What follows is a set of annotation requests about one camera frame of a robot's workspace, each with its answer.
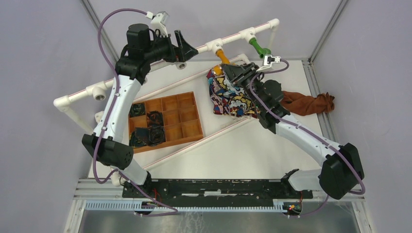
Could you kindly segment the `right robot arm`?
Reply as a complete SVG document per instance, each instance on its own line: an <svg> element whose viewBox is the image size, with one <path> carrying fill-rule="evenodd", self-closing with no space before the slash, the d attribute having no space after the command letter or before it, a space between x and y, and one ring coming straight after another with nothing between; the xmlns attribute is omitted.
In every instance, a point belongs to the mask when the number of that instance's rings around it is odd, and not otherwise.
<svg viewBox="0 0 412 233"><path fill-rule="evenodd" d="M257 109L263 128L294 143L320 166L320 169L295 169L287 173L286 182L280 186L283 196L293 198L303 190L322 190L336 200L348 193L365 194L364 171L354 145L341 145L303 125L281 105L281 84L275 80L262 82L264 72L255 63L223 64L221 68L232 85L244 89Z"/></svg>

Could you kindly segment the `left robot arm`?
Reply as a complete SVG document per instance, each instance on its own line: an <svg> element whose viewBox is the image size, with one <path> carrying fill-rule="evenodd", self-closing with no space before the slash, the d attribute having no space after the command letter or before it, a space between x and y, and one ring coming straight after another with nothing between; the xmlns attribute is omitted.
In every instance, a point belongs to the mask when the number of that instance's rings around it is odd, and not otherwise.
<svg viewBox="0 0 412 233"><path fill-rule="evenodd" d="M151 64L160 60L184 63L198 54L180 30L174 34L177 45L172 43L170 35L156 35L146 24L129 26L127 44L115 64L113 88L102 120L92 134L84 134L82 138L93 162L117 169L135 183L134 191L143 198L151 195L153 185L147 181L148 171L133 159L133 148L122 142L123 132L133 100L143 86Z"/></svg>

